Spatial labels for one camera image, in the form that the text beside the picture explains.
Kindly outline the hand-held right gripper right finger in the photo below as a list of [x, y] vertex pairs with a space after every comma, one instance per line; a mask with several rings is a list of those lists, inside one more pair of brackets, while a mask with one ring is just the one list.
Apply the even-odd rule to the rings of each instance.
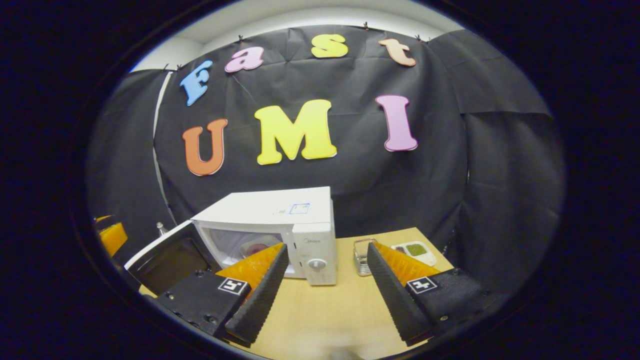
[[408, 346], [455, 337], [503, 302], [461, 268], [439, 270], [378, 242], [368, 244], [368, 267]]

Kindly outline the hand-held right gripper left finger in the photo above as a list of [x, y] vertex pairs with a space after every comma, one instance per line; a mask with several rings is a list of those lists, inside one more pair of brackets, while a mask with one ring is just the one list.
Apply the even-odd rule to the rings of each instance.
[[289, 264], [288, 246], [275, 244], [218, 272], [194, 271], [150, 303], [186, 328], [250, 347]]

